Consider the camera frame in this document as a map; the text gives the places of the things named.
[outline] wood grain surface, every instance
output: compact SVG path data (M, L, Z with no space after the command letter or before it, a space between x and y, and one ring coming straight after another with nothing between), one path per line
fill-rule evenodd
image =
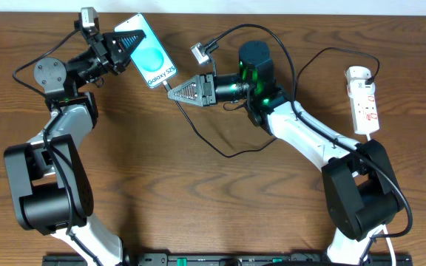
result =
M103 32L130 14L101 14ZM282 39L302 67L316 52L335 46L368 52L382 66L376 79L381 130L373 134L390 156L413 208L411 233L393 241L426 265L426 17L220 16L147 14L179 69L176 86L209 68L197 66L190 46L246 22L262 24ZM0 13L0 265L39 265L49 253L72 253L63 242L24 231L14 217L3 151L37 134L49 119L43 99L18 85L11 73L72 31L75 13ZM290 87L290 69L266 33L238 30L220 42L219 73L237 70L237 51L248 40L267 41L278 81ZM54 54L63 61L87 48L81 36ZM333 129L353 133L343 70L371 69L367 58L330 52L300 79L298 100ZM21 78L37 85L32 68ZM100 117L79 153L95 197L95 212L133 248L173 253L290 252L325 250L334 226L326 211L320 172L298 151L277 141L260 153L225 159L198 139L162 88L148 89L134 66L107 75L95 93ZM269 136L246 113L221 106L185 107L204 136L225 153L259 147ZM405 227L405 212L388 226ZM373 246L387 252L384 241Z

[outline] white power strip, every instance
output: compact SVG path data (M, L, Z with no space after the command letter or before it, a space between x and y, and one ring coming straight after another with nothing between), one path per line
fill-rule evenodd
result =
M365 134L379 130L377 117L376 98L374 92L376 85L366 85L366 80L371 77L371 71L363 66L352 66L345 73L348 80L348 96L351 101L354 133Z

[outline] green tape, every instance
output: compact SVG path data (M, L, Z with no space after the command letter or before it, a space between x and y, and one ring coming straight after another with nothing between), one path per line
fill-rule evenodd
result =
M177 266L186 266L186 258L178 258Z

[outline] white cable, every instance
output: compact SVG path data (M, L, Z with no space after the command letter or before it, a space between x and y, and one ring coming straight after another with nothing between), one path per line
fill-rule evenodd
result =
M384 227L382 228L382 231L385 233L385 234L388 234L388 228L384 225ZM389 253L391 254L390 255L390 260L392 261L392 266L397 266L397 262L396 262L396 254L394 253L394 251L393 251L393 246L392 246L392 242L391 242L391 239L390 238L388 238L388 237L386 237L385 238L385 241L387 242L387 244L388 244L388 247L389 247Z

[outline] white wall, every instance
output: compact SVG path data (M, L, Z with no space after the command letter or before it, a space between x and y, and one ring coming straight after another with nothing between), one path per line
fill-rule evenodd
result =
M426 16L426 0L0 0L0 11Z

